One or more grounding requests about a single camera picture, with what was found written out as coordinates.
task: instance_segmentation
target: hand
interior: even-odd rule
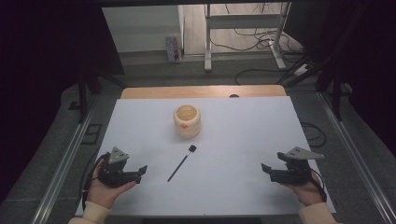
[[[136,182],[126,183],[115,189],[102,184],[102,182],[100,182],[97,177],[99,174],[99,167],[103,164],[103,162],[103,159],[99,161],[98,165],[93,171],[87,200],[109,209],[111,206],[113,206],[113,203],[116,201],[117,197],[128,189],[133,188],[136,185]]]
[[[318,176],[314,171],[311,171],[312,178],[319,183]],[[293,190],[293,192],[297,195],[298,200],[303,203],[305,206],[309,206],[315,203],[323,203],[323,199],[320,196],[318,189],[311,183],[308,182],[302,186],[293,186],[281,184],[289,189]]]

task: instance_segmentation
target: cable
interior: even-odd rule
[[[321,196],[323,202],[326,203],[326,202],[327,202],[327,194],[326,194],[326,192],[324,191],[324,182],[323,182],[323,179],[322,179],[322,177],[320,176],[320,174],[318,174],[318,172],[316,172],[316,171],[313,170],[313,169],[311,169],[311,170],[314,171],[314,172],[320,177],[320,179],[321,179],[321,181],[322,181],[323,187],[322,187],[314,178],[312,178],[312,176],[309,177],[309,182],[311,182],[311,183],[318,189],[319,194],[320,194],[320,196]]]
[[[78,191],[78,200],[77,200],[77,203],[79,202],[79,199],[81,199],[81,196],[82,196],[82,184],[83,184],[84,176],[85,176],[85,174],[86,174],[86,172],[87,172],[88,166],[90,165],[91,160],[92,160],[93,157],[96,155],[96,153],[99,151],[99,149],[100,149],[100,147],[97,148],[97,149],[93,152],[93,154],[91,155],[91,157],[90,157],[90,159],[88,160],[87,164],[85,164],[84,171],[82,172],[81,179],[79,180],[79,191]]]
[[[90,173],[88,174],[87,179],[85,181],[84,189],[82,191],[82,198],[81,198],[82,210],[85,210],[85,202],[87,201],[87,198],[88,198],[88,190],[90,189],[90,186],[91,186],[93,171],[96,169],[96,166],[98,165],[98,163],[101,159],[105,159],[109,156],[110,156],[110,153],[108,153],[108,152],[107,152],[107,154],[100,156],[97,159],[97,161],[95,162],[95,164],[93,165]]]
[[[233,78],[233,81],[236,83],[236,85],[241,86],[241,84],[237,81],[238,77],[246,72],[284,72],[284,71],[279,71],[279,70],[267,70],[267,69],[248,69],[244,70],[242,72],[239,72],[236,74],[236,76]]]
[[[325,134],[318,126],[316,126],[315,124],[308,123],[308,122],[303,122],[303,121],[300,121],[300,124],[301,124],[302,127],[304,128],[304,132],[305,132],[305,130],[307,130],[308,128],[312,128],[312,129],[318,131],[318,135],[317,135],[317,136],[312,137],[312,138],[309,138],[309,139],[306,139],[306,140],[312,141],[312,140],[315,140],[315,139],[319,139],[319,138],[321,138],[321,137],[323,138],[322,142],[319,143],[319,144],[317,144],[317,145],[309,144],[310,147],[323,147],[323,146],[326,144],[326,142],[327,142],[327,136],[326,136],[326,134]]]

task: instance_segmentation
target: floor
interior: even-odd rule
[[[281,6],[281,3],[213,4],[210,5],[210,15],[279,14]],[[206,11],[206,5],[183,6],[186,55],[205,53]],[[212,52],[269,52],[268,40],[274,38],[275,30],[268,28],[212,30]],[[302,47],[286,34],[281,36],[280,46],[286,51],[298,51]]]

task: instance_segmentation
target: wrist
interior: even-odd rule
[[[307,198],[306,200],[304,200],[303,204],[305,206],[310,206],[316,203],[323,203],[322,198],[320,197],[319,194],[313,195],[312,197]]]

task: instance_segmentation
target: table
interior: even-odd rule
[[[173,111],[184,104],[202,113],[203,128],[192,139],[174,130]],[[190,145],[196,151],[167,182]],[[261,168],[262,162],[285,170],[276,153],[295,146],[309,148],[280,86],[133,88],[117,101],[98,155],[118,147],[130,155],[124,171],[148,166],[141,184],[117,199],[114,216],[244,217],[301,208],[291,190]],[[328,205],[335,212],[330,199]]]

